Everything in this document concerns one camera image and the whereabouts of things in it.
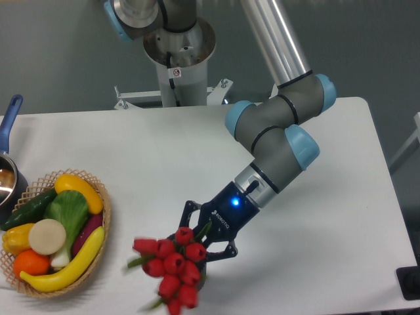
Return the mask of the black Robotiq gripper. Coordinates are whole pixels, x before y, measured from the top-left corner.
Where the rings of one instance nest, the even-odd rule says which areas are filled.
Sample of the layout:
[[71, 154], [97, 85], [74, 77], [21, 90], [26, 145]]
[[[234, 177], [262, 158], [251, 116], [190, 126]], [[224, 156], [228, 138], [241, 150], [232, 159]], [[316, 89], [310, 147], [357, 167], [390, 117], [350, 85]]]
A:
[[178, 227], [190, 227], [190, 219], [194, 212], [200, 212], [198, 230], [211, 222], [211, 227], [206, 233], [205, 245], [212, 243], [228, 242], [223, 251], [207, 252], [206, 261], [214, 262], [231, 259], [238, 255], [238, 248], [234, 239], [260, 209], [253, 205], [240, 189], [230, 182], [211, 201], [200, 204], [187, 200]]

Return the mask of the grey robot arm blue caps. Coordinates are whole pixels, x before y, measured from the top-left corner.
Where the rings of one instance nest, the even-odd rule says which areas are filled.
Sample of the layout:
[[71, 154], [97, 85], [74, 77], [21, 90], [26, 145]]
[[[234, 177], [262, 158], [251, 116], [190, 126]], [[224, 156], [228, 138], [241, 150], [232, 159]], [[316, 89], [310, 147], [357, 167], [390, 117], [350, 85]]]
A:
[[[253, 161], [211, 201], [184, 207], [180, 225], [188, 226], [198, 211], [196, 229], [205, 247], [226, 242], [224, 251], [206, 254], [207, 262], [236, 256], [238, 231], [318, 157], [318, 145], [301, 124], [337, 97], [327, 76], [313, 74], [280, 1], [241, 5], [278, 93], [262, 104], [240, 101], [229, 109], [226, 128]], [[215, 33], [198, 16], [195, 1], [106, 1], [104, 10], [120, 39], [142, 38], [156, 65], [163, 106], [208, 104]]]

